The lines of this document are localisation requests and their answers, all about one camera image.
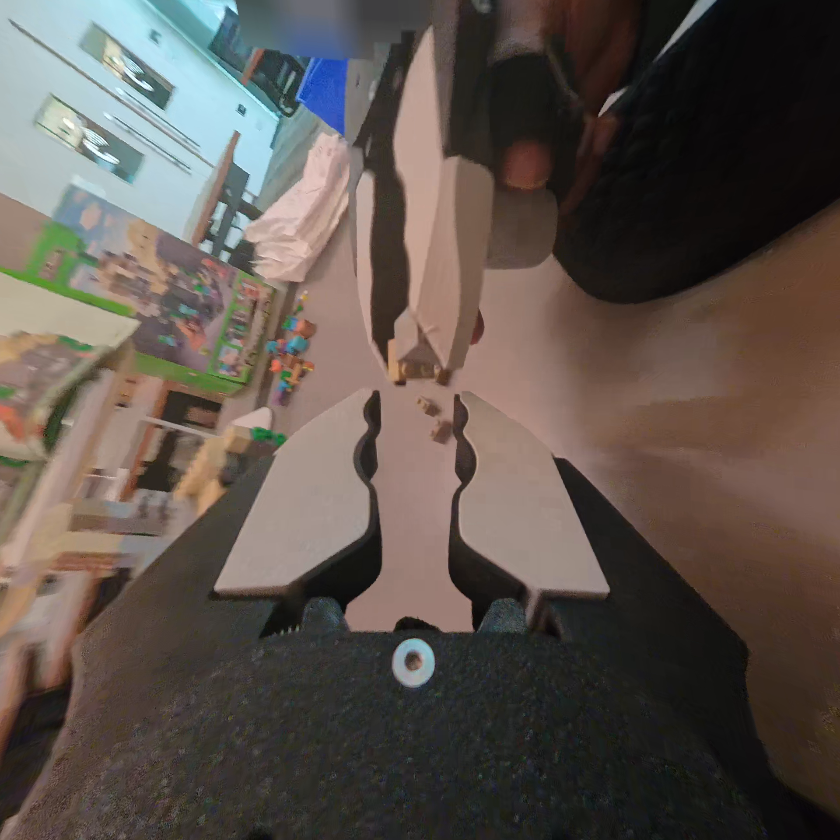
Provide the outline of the wood-top office table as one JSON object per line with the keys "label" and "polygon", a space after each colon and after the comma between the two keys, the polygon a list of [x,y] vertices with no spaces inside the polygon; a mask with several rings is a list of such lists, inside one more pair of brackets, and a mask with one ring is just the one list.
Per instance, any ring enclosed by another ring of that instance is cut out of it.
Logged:
{"label": "wood-top office table", "polygon": [[239,139],[240,132],[234,131],[196,199],[184,228],[184,240],[195,248],[208,243],[211,248],[209,254],[217,259],[236,249],[227,245],[227,237],[237,216],[242,215],[249,222],[254,222],[263,214],[255,204],[246,200],[249,174],[235,163]]}

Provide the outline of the pile of colourful toy bricks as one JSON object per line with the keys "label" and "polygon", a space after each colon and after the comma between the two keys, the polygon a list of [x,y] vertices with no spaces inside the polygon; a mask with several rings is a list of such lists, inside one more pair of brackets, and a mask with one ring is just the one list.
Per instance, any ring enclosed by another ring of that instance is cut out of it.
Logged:
{"label": "pile of colourful toy bricks", "polygon": [[279,338],[266,345],[271,373],[270,407],[286,406],[301,382],[314,371],[308,352],[318,328],[307,318],[308,299],[307,289],[297,295],[281,324]]}

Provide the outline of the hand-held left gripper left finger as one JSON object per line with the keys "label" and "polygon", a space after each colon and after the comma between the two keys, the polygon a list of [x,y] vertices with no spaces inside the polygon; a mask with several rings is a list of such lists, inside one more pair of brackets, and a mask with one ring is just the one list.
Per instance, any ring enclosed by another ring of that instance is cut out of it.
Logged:
{"label": "hand-held left gripper left finger", "polygon": [[373,486],[381,429],[381,395],[363,387],[278,448],[213,598],[269,600],[288,614],[325,598],[345,613],[372,587],[382,571]]}

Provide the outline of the green printed toy set box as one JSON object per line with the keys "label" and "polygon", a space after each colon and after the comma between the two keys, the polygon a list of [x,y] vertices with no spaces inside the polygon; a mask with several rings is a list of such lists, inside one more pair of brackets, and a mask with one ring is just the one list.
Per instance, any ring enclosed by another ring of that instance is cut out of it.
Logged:
{"label": "green printed toy set box", "polygon": [[137,323],[141,373],[232,396],[249,382],[273,287],[76,185],[31,249],[27,280]]}

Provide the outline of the grey toy brick castle model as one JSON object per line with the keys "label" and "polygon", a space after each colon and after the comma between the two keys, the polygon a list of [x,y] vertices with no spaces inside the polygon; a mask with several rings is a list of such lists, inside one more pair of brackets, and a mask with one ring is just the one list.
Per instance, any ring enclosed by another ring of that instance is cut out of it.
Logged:
{"label": "grey toy brick castle model", "polygon": [[132,582],[174,541],[168,514],[201,516],[245,467],[245,457],[280,438],[266,406],[202,438],[173,498],[143,499],[125,513],[95,498],[62,501],[42,510],[11,568],[2,596],[2,707],[16,707],[28,690],[52,690],[67,679],[70,649],[95,612],[106,581]]}

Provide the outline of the grey square toy brick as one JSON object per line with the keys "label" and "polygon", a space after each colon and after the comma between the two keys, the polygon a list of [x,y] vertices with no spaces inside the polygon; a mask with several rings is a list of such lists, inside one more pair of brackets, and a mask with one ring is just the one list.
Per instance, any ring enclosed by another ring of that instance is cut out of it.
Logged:
{"label": "grey square toy brick", "polygon": [[438,357],[410,309],[394,323],[394,338],[388,343],[389,361],[438,366]]}

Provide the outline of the grey desk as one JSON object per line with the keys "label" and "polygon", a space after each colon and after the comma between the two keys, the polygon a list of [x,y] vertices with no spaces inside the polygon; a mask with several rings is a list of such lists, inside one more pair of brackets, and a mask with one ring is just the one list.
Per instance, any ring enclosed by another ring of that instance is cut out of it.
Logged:
{"label": "grey desk", "polygon": [[838,817],[838,202],[664,300],[588,296],[501,193],[454,379],[568,459],[749,649],[773,770]]}

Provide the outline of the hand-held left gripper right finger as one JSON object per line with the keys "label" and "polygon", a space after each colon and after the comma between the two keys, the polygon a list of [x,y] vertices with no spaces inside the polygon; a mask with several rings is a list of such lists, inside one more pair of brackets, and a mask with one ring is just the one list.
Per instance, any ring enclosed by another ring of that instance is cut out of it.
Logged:
{"label": "hand-held left gripper right finger", "polygon": [[454,404],[455,475],[448,573],[472,615],[511,599],[603,602],[611,588],[553,455],[473,392]]}

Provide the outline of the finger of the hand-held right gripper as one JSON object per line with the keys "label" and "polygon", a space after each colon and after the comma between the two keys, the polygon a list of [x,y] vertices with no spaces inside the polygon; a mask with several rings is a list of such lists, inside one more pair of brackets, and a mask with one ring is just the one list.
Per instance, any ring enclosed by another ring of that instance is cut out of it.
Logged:
{"label": "finger of the hand-held right gripper", "polygon": [[408,308],[405,204],[397,175],[362,171],[354,190],[355,273],[365,333],[383,368],[395,320]]}
{"label": "finger of the hand-held right gripper", "polygon": [[438,363],[455,372],[466,362],[479,313],[494,180],[482,164],[444,156],[433,49],[427,27],[407,72],[392,147],[406,203],[408,309]]}

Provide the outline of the blue plastic bin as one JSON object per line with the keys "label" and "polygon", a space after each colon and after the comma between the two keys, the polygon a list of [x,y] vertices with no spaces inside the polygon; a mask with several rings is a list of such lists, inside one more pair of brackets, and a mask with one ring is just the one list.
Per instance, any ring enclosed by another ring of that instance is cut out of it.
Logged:
{"label": "blue plastic bin", "polygon": [[347,59],[311,58],[297,101],[339,135],[345,133]]}

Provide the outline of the open printed cardboard box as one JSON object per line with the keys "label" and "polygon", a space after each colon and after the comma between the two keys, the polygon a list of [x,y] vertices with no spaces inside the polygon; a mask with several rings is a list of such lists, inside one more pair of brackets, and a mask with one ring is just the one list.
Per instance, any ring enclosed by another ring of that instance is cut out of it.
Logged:
{"label": "open printed cardboard box", "polygon": [[129,343],[138,322],[1,275],[1,456],[49,456],[50,419],[67,395]]}

